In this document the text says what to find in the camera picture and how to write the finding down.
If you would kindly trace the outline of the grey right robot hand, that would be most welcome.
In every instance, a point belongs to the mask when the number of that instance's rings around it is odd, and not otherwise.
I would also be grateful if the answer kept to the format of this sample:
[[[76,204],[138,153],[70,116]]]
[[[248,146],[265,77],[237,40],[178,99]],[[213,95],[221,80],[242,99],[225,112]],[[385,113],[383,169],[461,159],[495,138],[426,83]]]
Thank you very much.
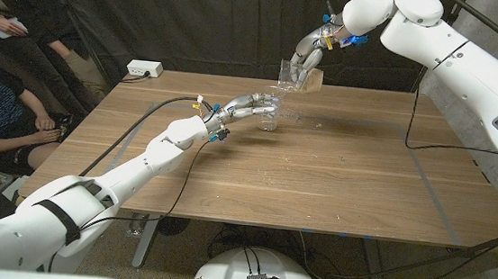
[[[342,23],[327,22],[302,38],[290,59],[289,75],[299,94],[316,93],[321,90],[323,72],[317,68],[325,49],[332,50],[344,39]]]

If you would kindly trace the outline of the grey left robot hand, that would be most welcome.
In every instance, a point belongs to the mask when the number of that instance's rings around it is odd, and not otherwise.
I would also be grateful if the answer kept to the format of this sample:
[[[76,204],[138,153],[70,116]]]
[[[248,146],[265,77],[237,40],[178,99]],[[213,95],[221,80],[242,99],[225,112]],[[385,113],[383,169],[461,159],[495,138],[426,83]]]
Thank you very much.
[[[238,122],[252,115],[274,117],[278,110],[279,99],[271,94],[248,94],[231,99],[217,110],[202,118],[208,132],[216,132],[229,123]]]

